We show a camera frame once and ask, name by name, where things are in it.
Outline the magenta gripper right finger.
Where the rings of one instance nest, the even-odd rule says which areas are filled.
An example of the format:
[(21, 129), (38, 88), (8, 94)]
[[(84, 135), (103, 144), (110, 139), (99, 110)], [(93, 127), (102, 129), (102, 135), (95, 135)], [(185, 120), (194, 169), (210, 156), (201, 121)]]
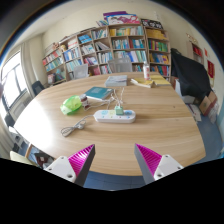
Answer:
[(183, 169), (172, 156), (160, 155), (157, 152), (136, 144), (134, 154), (141, 169), (145, 184), (150, 184), (176, 171)]

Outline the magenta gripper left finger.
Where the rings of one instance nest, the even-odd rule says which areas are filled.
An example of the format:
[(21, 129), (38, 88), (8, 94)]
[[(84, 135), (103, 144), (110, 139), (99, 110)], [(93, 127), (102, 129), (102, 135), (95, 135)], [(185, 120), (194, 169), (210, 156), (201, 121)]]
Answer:
[(60, 156), (45, 171), (83, 186), (95, 156), (95, 145), (79, 150), (69, 157)]

